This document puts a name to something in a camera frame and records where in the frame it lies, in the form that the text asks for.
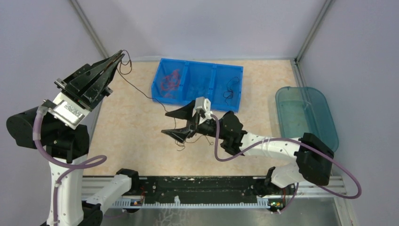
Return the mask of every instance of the blue compartment bin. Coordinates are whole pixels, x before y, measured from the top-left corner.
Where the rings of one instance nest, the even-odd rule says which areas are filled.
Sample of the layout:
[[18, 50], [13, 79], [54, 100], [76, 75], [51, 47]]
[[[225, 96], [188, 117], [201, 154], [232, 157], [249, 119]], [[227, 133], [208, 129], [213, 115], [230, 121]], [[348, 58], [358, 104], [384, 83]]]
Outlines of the blue compartment bin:
[[210, 63], [188, 62], [183, 84], [183, 103], [188, 104], [197, 97], [211, 95], [210, 83], [216, 66]]
[[151, 85], [151, 95], [162, 103], [181, 104], [182, 79], [186, 62], [161, 59], [157, 74]]
[[243, 67], [216, 65], [215, 80], [211, 86], [211, 108], [238, 112], [241, 101]]
[[151, 85], [152, 98], [186, 105], [197, 97], [206, 97], [212, 102], [212, 110], [237, 112], [242, 73], [241, 66], [163, 58]]

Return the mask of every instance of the red wire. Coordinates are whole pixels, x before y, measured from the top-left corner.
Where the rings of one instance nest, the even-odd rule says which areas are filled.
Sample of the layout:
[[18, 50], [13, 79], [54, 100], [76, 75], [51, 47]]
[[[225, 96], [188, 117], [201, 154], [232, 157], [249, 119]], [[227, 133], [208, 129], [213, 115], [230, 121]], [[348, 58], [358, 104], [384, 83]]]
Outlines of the red wire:
[[169, 91], [177, 90], [180, 85], [179, 69], [174, 70], [171, 74], [162, 79], [160, 88], [162, 91], [167, 91], [163, 97], [172, 97]]
[[140, 196], [142, 196], [142, 198], [141, 198], [141, 200], [140, 200], [140, 202], [141, 202], [141, 204], [142, 204], [143, 201], [144, 201], [144, 197], [145, 197], [145, 190], [144, 190], [144, 187], [141, 187], [141, 190], [143, 191], [143, 192], [141, 192], [141, 195], [140, 195]]
[[285, 188], [283, 188], [283, 203], [284, 203], [284, 205], [286, 203], [286, 190], [285, 190]]

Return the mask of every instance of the gray wall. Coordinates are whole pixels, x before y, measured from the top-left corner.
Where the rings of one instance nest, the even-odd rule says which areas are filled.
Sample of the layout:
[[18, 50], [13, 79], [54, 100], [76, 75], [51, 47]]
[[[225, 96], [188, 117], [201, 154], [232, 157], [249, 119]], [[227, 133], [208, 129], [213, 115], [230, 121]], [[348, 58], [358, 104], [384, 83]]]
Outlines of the gray wall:
[[363, 186], [352, 202], [361, 226], [399, 220], [398, 9], [397, 0], [336, 1], [301, 63], [308, 86], [328, 100], [335, 158]]
[[295, 57], [325, 0], [79, 0], [108, 52]]
[[0, 225], [40, 225], [50, 205], [48, 163], [16, 146], [7, 118], [54, 98], [56, 78], [100, 59], [68, 1], [0, 1]]

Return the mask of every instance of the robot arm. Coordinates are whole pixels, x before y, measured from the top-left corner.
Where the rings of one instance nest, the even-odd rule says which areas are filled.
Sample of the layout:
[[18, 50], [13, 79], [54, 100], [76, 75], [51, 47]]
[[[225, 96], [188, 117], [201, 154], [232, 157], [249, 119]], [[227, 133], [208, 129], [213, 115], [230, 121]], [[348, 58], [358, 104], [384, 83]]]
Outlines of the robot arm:
[[[243, 125], [231, 111], [216, 121], [210, 111], [210, 101], [204, 97], [199, 97], [188, 105], [165, 115], [187, 120], [184, 128], [161, 131], [178, 142], [183, 143], [196, 133], [216, 137], [218, 123], [220, 128], [218, 138], [223, 140], [221, 147], [227, 153], [237, 155], [250, 147], [245, 151], [245, 155], [261, 155], [290, 162], [288, 165], [269, 169], [266, 181], [271, 183], [270, 187], [284, 188], [289, 184], [304, 180], [319, 186], [328, 185], [331, 162], [299, 144], [288, 142], [287, 139], [264, 137], [242, 130]], [[293, 140], [312, 146], [331, 158], [334, 157], [334, 153], [313, 134], [304, 133], [303, 137], [293, 138]]]
[[[121, 169], [107, 186], [82, 202], [83, 168], [72, 170], [88, 158], [89, 135], [80, 123], [112, 93], [108, 84], [123, 56], [118, 51], [108, 59], [82, 66], [64, 80], [57, 79], [55, 84], [61, 92], [53, 101], [45, 100], [41, 106], [7, 120], [7, 129], [18, 146], [39, 149], [42, 147], [37, 147], [34, 140], [40, 140], [53, 161], [49, 163], [51, 206], [44, 226], [100, 225], [113, 202], [126, 192], [139, 190], [138, 173]], [[43, 117], [39, 132], [33, 126], [37, 115]]]

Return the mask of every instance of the translucent blue container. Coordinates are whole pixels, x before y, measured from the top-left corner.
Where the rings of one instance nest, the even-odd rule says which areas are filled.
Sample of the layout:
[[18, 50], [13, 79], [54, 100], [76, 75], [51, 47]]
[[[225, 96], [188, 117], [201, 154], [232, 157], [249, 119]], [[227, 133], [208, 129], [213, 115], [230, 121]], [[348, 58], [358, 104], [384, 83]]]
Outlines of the translucent blue container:
[[242, 73], [242, 66], [163, 58], [152, 82], [151, 93], [162, 103], [176, 105], [186, 105], [197, 97], [206, 97], [213, 110], [238, 112]]
[[276, 93], [281, 137], [302, 137], [312, 133], [333, 152], [339, 141], [333, 117], [324, 95], [311, 87], [283, 87]]

